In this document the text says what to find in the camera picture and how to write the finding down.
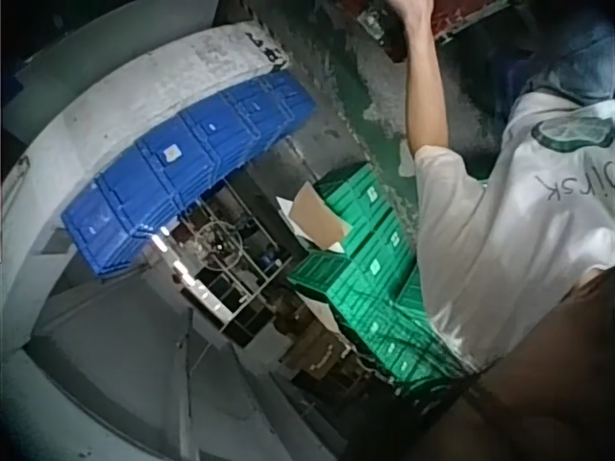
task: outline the sticker on crate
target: sticker on crate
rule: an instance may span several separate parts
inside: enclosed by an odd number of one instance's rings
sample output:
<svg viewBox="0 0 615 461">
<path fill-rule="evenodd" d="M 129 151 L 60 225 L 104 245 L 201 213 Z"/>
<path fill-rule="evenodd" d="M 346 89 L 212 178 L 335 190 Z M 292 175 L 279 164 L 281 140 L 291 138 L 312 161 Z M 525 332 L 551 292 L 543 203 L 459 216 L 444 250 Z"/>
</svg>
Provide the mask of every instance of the sticker on crate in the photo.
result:
<svg viewBox="0 0 615 461">
<path fill-rule="evenodd" d="M 164 149 L 162 153 L 164 154 L 164 159 L 167 163 L 171 163 L 172 161 L 175 161 L 182 156 L 182 151 L 179 147 L 177 147 L 177 144 L 170 145 L 169 147 Z"/>
<path fill-rule="evenodd" d="M 369 197 L 369 201 L 373 204 L 378 199 L 376 187 L 372 185 L 369 189 L 367 189 L 367 196 Z"/>
<path fill-rule="evenodd" d="M 372 263 L 369 265 L 369 270 L 373 276 L 377 275 L 378 272 L 381 271 L 381 264 L 378 262 L 377 259 L 374 259 Z"/>
<path fill-rule="evenodd" d="M 393 247 L 397 247 L 400 244 L 400 235 L 397 232 L 393 232 L 393 235 L 391 235 L 391 243 Z"/>
</svg>

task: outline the concrete floor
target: concrete floor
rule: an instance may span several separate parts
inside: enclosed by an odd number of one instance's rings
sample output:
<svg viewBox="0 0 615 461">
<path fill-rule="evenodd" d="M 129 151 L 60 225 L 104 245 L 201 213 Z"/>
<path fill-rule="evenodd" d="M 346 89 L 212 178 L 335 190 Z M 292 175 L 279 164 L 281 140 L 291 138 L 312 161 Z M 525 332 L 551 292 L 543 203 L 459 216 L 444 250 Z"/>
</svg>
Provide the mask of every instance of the concrete floor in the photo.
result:
<svg viewBox="0 0 615 461">
<path fill-rule="evenodd" d="M 405 138 L 406 63 L 392 62 L 332 2 L 246 0 L 242 3 L 247 8 L 242 8 L 234 1 L 223 7 L 229 18 L 237 20 L 247 10 L 261 21 L 293 58 L 295 73 L 310 90 L 320 93 L 319 107 L 325 100 L 343 119 L 351 136 L 343 133 L 341 137 L 353 139 L 340 149 L 339 137 L 320 132 L 302 155 L 308 162 L 328 164 L 331 169 L 343 162 L 338 156 L 369 159 L 414 243 L 418 208 L 413 161 Z M 497 158 L 503 129 L 494 117 L 489 58 L 510 47 L 512 39 L 526 35 L 518 13 L 508 9 L 438 46 L 451 147 L 466 158 L 470 170 L 483 176 Z M 319 132 L 317 120 L 308 126 L 307 131 Z M 314 149 L 315 145 L 323 149 Z"/>
</svg>

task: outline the cardboard sheet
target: cardboard sheet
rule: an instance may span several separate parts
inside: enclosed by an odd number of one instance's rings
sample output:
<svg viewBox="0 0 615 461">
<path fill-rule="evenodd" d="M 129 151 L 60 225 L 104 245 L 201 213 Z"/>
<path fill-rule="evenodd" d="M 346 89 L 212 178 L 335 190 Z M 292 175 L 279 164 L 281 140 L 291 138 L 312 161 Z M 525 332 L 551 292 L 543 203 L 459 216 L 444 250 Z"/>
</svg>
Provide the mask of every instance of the cardboard sheet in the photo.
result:
<svg viewBox="0 0 615 461">
<path fill-rule="evenodd" d="M 295 197 L 288 218 L 321 250 L 341 242 L 352 228 L 329 209 L 309 182 Z"/>
</svg>

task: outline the person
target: person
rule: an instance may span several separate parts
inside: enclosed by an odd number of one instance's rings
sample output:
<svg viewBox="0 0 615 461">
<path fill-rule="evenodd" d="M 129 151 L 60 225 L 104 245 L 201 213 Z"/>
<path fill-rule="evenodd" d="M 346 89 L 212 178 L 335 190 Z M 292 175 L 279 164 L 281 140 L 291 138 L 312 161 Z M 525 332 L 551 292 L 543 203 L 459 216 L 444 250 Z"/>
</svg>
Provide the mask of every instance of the person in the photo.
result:
<svg viewBox="0 0 615 461">
<path fill-rule="evenodd" d="M 586 11 L 538 55 L 483 187 L 449 147 L 433 0 L 389 2 L 409 51 L 425 309 L 469 373 L 412 386 L 342 459 L 612 459 L 613 25 Z"/>
</svg>

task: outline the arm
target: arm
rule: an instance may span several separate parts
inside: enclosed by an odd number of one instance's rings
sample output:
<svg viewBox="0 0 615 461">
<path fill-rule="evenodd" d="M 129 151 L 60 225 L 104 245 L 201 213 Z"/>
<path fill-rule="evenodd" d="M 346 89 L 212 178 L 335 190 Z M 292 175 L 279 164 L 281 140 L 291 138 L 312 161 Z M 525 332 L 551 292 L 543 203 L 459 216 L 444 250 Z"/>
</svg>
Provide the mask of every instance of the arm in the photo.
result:
<svg viewBox="0 0 615 461">
<path fill-rule="evenodd" d="M 449 147 L 444 90 L 431 33 L 433 0 L 390 0 L 406 28 L 406 129 L 410 152 Z"/>
</svg>

